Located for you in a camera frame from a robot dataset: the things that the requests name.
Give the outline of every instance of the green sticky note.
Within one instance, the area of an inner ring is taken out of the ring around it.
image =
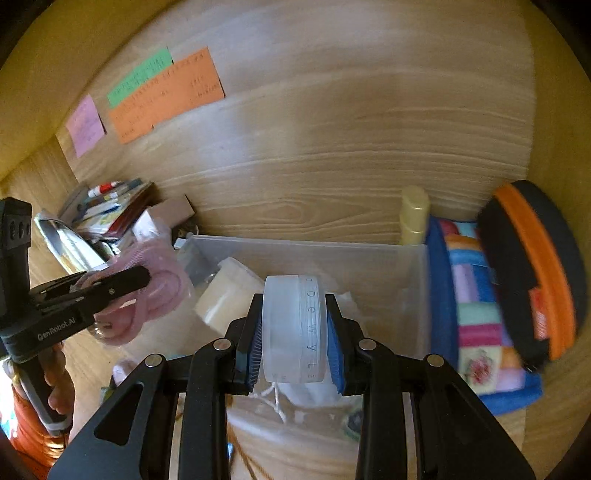
[[[142,83],[146,80],[150,80],[150,78],[156,76],[172,64],[173,58],[170,56],[170,52],[167,48],[163,48],[148,58],[148,60],[142,62],[141,65],[134,68],[127,77],[121,80],[119,85],[107,94],[111,108],[119,105],[140,85],[142,85]]]

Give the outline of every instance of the transparent storage bin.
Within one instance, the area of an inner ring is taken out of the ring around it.
[[[430,314],[424,245],[203,235],[192,236],[179,255],[197,284],[197,294],[171,316],[146,324],[139,337],[126,346],[128,353],[136,359],[153,352],[188,355],[218,337],[192,306],[207,287],[204,281],[211,279],[217,265],[229,257],[262,280],[268,275],[315,275],[325,292],[337,295],[343,316],[357,320],[367,336],[400,355],[422,358],[428,353]],[[275,450],[295,449],[299,456],[322,451],[323,456],[354,464],[358,444],[345,433],[343,425],[360,404],[359,398],[353,398],[325,408],[296,406],[267,383],[261,372],[254,395],[233,398],[228,420],[247,435],[272,442]],[[409,443],[409,447],[414,450],[414,445]]]

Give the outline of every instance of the round metal pivot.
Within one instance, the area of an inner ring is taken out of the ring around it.
[[[232,345],[232,342],[230,340],[228,340],[227,338],[218,338],[213,343],[213,347],[219,351],[228,350],[231,345]]]
[[[377,347],[377,344],[371,338],[364,338],[359,341],[359,348],[361,350],[370,351]]]
[[[435,355],[434,353],[432,353],[431,355],[429,355],[427,357],[427,363],[429,365],[431,365],[432,367],[442,367],[443,364],[445,363],[445,360],[443,359],[442,356]]]
[[[157,353],[152,353],[152,355],[148,355],[146,360],[144,361],[147,367],[157,367],[159,364],[162,363],[162,355]]]

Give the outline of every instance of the black and orange case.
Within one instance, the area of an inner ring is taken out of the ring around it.
[[[496,189],[477,224],[507,331],[524,367],[537,371],[573,345],[585,319],[579,248],[558,207],[527,180]]]

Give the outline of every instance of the orange sticky note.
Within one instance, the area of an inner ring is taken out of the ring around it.
[[[129,143],[154,125],[224,98],[209,49],[174,63],[140,86],[109,112],[121,143]]]

